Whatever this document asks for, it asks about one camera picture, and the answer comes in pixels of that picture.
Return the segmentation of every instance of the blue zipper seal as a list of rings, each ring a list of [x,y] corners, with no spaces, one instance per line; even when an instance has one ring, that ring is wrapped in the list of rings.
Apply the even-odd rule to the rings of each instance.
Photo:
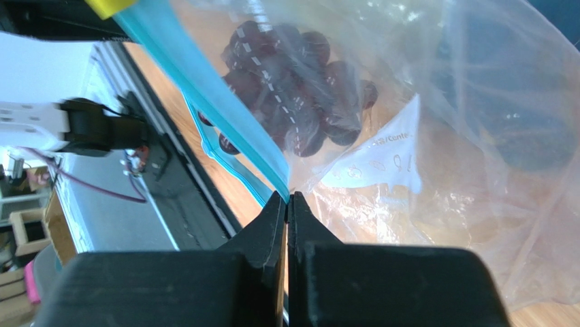
[[[114,19],[149,51],[188,102],[218,126],[288,201],[289,167],[284,155],[186,34],[168,1],[139,0]]]
[[[260,206],[265,206],[266,202],[272,195],[272,190],[264,185],[262,181],[260,181],[246,166],[242,165],[233,155],[223,153],[219,148],[219,139],[213,127],[205,126],[199,120],[193,105],[189,102],[187,97],[184,96],[184,99],[189,108],[191,118],[202,138],[202,148],[204,149],[204,152],[210,158],[217,161],[220,166],[224,167],[228,173],[236,177],[246,187],[246,189],[248,189]]]

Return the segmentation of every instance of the pink object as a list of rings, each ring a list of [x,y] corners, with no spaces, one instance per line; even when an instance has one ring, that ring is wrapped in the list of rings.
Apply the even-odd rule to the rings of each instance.
[[[34,282],[34,274],[32,272],[33,263],[34,261],[31,261],[25,267],[25,283],[28,300],[30,303],[36,305],[40,303],[40,295],[38,294],[38,289],[36,288],[36,282]]]

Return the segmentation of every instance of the plastic bag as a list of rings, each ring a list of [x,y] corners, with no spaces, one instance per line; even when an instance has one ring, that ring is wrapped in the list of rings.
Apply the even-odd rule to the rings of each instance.
[[[473,249],[511,308],[579,299],[580,56],[524,0],[140,0],[115,19],[262,204],[297,189],[343,240]]]

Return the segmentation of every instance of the yellow object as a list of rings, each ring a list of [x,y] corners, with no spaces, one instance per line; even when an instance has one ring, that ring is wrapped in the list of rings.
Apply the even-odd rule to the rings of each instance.
[[[137,0],[85,0],[101,19],[107,19],[125,8],[133,5]]]

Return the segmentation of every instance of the wooden surface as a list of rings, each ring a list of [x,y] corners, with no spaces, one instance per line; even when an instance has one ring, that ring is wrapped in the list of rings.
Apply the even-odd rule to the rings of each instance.
[[[193,124],[181,92],[139,46],[127,44],[127,48],[233,213],[242,225],[247,225],[260,212],[261,208],[258,203],[237,179],[205,155],[199,133]],[[516,327],[580,327],[580,304],[569,306],[541,303],[516,311],[511,314],[510,318]]]

